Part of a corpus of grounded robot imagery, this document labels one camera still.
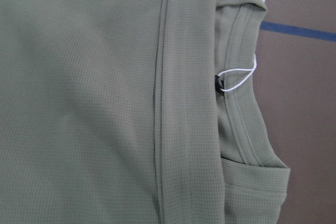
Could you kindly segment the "white shirt price tag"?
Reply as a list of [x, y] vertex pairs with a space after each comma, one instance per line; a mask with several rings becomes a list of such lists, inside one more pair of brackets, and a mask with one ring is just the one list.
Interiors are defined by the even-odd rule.
[[265, 0], [216, 0], [216, 92], [234, 93], [250, 85], [257, 68], [257, 38], [266, 13]]

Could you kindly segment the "sage green long-sleeve shirt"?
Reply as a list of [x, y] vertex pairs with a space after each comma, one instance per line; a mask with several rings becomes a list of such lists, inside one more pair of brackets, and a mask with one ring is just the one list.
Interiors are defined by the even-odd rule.
[[1, 0], [1, 223], [276, 223], [263, 0]]

